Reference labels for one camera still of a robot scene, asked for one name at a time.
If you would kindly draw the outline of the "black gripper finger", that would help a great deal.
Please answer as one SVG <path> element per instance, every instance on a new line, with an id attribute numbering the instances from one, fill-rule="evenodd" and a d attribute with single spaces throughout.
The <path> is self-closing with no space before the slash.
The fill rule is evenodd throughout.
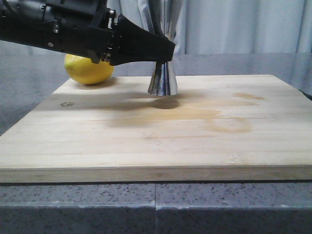
<path id="1" fill-rule="evenodd" d="M 119 15 L 114 27 L 110 65 L 117 66 L 130 62 L 172 60 L 175 44 L 165 36 L 150 33 Z"/>

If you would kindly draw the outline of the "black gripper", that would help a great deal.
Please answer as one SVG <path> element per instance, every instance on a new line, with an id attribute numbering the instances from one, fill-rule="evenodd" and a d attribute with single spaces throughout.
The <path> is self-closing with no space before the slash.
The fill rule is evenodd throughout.
<path id="1" fill-rule="evenodd" d="M 0 39 L 120 64 L 105 0 L 2 0 Z"/>

